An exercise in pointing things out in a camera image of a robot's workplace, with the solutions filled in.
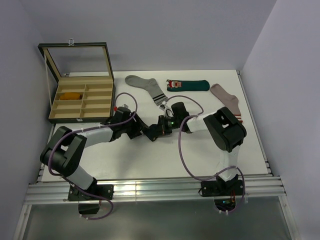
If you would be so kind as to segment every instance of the metal clamp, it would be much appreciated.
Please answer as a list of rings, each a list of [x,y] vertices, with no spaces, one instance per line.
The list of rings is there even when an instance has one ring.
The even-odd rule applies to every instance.
[[[68,41],[69,46],[74,46],[75,45],[75,40],[73,38],[70,38]]]

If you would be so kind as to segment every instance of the metal frame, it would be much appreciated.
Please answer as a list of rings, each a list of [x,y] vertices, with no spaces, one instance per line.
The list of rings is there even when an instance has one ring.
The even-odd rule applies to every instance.
[[[288,230],[292,240],[301,240],[301,236],[294,218],[294,215],[289,207],[287,196],[279,196],[282,212],[288,226]]]
[[[258,141],[265,159],[268,174],[263,175],[245,175],[246,198],[252,197],[279,197],[282,211],[293,240],[300,240],[300,235],[295,224],[293,215],[287,202],[287,194],[281,178],[273,176],[268,163],[268,159],[263,148],[261,138],[252,114],[250,104],[241,80],[240,72],[237,71],[238,79],[248,105],[252,118],[253,126],[258,137]],[[49,139],[54,131],[52,125]],[[20,218],[15,230],[14,240],[22,240],[32,205],[49,204],[78,204],[79,202],[69,202],[67,200],[70,185],[67,182],[41,182],[44,166],[39,171],[36,184],[29,185],[24,203],[22,206]],[[149,202],[149,201],[181,201],[181,200],[205,200],[207,197],[201,197],[198,190],[201,183],[193,178],[167,178],[167,179],[144,179],[144,180],[106,180],[98,181],[98,184],[113,184],[114,194],[113,202]],[[83,201],[82,203],[94,203],[97,201]]]
[[[98,184],[113,184],[112,201],[118,202],[149,202],[176,200],[208,199],[198,194],[200,181],[193,178],[147,179],[123,181],[98,181]],[[25,205],[41,204],[78,204],[67,200],[70,185],[67,182],[38,183],[30,185],[24,199]],[[278,176],[245,177],[246,197],[285,196],[286,192]]]

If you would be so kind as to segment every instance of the pink sock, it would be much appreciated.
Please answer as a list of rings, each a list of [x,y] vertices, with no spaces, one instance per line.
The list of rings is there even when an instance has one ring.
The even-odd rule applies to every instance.
[[[226,90],[219,84],[214,84],[210,88],[210,92],[215,95],[232,113],[235,117],[242,123],[241,112],[238,107],[239,100],[235,95],[230,95]]]

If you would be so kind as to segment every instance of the green sock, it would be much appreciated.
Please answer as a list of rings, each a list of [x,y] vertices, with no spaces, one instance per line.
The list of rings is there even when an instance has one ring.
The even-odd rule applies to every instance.
[[[180,81],[168,79],[166,87],[169,92],[208,91],[210,84],[207,80]]]

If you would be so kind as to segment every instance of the orange object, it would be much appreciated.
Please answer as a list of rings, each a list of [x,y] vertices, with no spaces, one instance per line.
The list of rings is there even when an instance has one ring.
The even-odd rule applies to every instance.
[[[60,96],[60,100],[79,100],[81,98],[81,94],[76,92],[66,92]]]

